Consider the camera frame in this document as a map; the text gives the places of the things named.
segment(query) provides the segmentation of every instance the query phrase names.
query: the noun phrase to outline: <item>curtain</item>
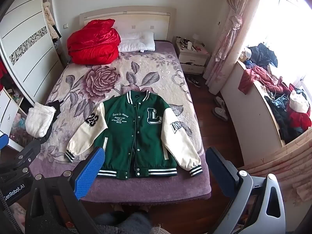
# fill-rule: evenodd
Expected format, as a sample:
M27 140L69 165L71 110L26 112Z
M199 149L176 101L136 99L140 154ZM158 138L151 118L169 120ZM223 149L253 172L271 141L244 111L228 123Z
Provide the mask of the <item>curtain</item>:
M276 175L283 200L299 204L312 199L312 128L273 154L243 166L252 176Z
M260 0L227 0L231 11L203 78L216 95L233 70Z

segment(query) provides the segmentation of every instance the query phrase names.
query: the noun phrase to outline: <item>striped collar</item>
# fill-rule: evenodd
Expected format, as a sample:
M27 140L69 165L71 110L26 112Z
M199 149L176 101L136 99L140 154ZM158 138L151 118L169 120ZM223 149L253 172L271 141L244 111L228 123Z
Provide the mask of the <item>striped collar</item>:
M131 97L131 95L133 95L133 93L134 93L134 92L133 92L132 90L131 90L131 91L128 91L128 92L126 93L127 102L128 102L129 104L131 104L131 105L133 105L132 97ZM144 102L144 101L146 101L146 100L149 99L150 93L151 93L150 91L146 90L146 95L144 96L142 102Z

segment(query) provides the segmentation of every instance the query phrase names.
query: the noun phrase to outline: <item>bed sheet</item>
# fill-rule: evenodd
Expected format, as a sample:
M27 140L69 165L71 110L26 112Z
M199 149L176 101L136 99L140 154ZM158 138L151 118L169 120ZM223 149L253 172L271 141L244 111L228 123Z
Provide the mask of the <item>bed sheet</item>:
M120 53L110 66L69 64L66 67L47 101L64 100L50 138L41 145L41 152L30 165L34 175L59 176L65 170L74 169L78 161L84 160L92 149L69 163L64 156L66 146L94 107L129 90L147 89L160 95L173 109L200 155L203 173L191 177L188 171L178 167L178 175L172 177L129 180L99 177L83 199L157 204L209 198L211 187L202 139L180 63L171 43L156 41L155 46L155 52Z

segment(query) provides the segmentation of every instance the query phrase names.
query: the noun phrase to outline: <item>dark pants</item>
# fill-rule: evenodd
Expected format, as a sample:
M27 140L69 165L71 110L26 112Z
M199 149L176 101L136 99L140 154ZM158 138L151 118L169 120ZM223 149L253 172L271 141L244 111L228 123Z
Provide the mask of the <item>dark pants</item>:
M145 211L138 211L129 217L122 211L104 213L94 218L94 222L99 225L103 233L136 233L149 234L152 224Z

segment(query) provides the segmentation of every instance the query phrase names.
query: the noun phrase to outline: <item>decorative mosaic panel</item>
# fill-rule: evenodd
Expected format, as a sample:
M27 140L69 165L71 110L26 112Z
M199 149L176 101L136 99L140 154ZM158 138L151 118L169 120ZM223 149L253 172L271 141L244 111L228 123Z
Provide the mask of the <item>decorative mosaic panel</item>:
M14 65L21 56L26 53L30 47L35 44L41 37L47 34L48 31L46 27L41 28L38 32L35 32L32 36L30 36L27 40L24 41L14 52L10 55L10 60Z

